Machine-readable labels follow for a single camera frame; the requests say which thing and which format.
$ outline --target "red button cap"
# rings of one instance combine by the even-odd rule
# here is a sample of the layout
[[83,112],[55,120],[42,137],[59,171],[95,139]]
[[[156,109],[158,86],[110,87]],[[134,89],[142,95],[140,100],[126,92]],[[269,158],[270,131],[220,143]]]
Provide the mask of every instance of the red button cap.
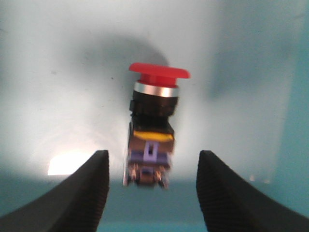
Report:
[[152,86],[176,88],[177,78],[190,78],[190,73],[185,69],[156,64],[133,63],[129,70],[141,73],[138,82]]

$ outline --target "light blue background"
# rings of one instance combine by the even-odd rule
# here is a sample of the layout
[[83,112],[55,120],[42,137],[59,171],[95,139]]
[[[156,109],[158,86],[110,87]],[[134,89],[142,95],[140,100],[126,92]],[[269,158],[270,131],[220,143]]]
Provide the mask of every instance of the light blue background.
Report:
[[[195,177],[206,149],[309,217],[307,4],[0,1],[0,215],[59,183],[47,176],[54,156],[108,149],[102,231],[204,231]],[[121,187],[136,61],[192,75],[170,120],[166,192]]]

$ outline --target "silver metal ring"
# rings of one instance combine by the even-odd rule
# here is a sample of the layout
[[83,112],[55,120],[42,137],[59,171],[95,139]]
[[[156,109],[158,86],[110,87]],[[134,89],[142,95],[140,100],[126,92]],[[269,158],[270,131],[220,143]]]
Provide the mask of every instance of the silver metal ring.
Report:
[[178,87],[169,88],[169,87],[152,86],[140,82],[135,82],[134,90],[140,93],[165,98],[178,97],[178,91],[179,91]]

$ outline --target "yellow contact block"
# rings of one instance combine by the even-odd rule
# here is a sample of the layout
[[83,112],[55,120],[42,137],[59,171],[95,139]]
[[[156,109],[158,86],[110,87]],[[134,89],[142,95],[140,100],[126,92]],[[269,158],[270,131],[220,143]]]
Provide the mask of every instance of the yellow contact block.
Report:
[[168,142],[174,140],[172,134],[164,134],[151,131],[133,131],[133,135],[139,139],[152,140],[158,142]]

